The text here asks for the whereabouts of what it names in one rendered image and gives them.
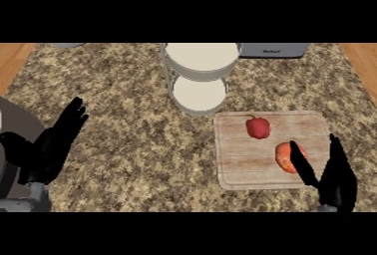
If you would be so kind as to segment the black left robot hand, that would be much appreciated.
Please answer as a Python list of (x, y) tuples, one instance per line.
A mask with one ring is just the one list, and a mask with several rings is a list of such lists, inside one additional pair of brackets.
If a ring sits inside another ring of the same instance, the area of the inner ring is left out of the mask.
[(82, 99), (73, 97), (54, 125), (42, 130), (33, 142), (11, 131), (0, 133), (5, 160), (20, 168), (19, 184), (48, 184), (57, 178), (70, 145), (87, 119)]

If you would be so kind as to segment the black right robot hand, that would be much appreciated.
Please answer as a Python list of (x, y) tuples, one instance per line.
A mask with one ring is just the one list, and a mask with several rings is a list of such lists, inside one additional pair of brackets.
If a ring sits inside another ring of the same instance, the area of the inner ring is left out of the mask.
[(319, 205), (337, 207), (337, 213), (353, 211), (357, 193), (357, 180), (350, 168), (347, 156), (338, 137), (329, 135), (329, 158), (323, 167), (320, 179), (316, 179), (313, 168), (304, 158), (297, 143), (289, 142), (289, 160), (301, 181), (317, 189)]

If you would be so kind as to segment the pale wooden cutting board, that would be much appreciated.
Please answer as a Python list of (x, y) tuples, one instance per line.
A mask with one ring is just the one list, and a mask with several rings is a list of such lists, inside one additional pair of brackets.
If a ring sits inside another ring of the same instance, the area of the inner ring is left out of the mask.
[(224, 190), (301, 188), (297, 173), (288, 173), (274, 161), (274, 148), (295, 141), (320, 177), (329, 157), (329, 130), (316, 111), (254, 112), (269, 121), (270, 134), (255, 139), (246, 134), (248, 112), (221, 112), (214, 115), (214, 147), (217, 181)]

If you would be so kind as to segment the red bell pepper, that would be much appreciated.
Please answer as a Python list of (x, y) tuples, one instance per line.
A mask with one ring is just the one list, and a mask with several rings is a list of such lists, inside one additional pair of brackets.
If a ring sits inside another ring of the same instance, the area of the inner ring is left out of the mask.
[(248, 120), (245, 121), (245, 130), (246, 134), (252, 138), (267, 138), (270, 133), (269, 121), (264, 118), (257, 118), (255, 116), (248, 115)]

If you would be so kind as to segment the grey appliance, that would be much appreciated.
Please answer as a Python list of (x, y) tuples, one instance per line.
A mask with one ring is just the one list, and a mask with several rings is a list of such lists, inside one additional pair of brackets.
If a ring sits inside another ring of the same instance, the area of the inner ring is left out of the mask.
[(307, 50), (307, 43), (243, 43), (242, 58), (300, 58)]

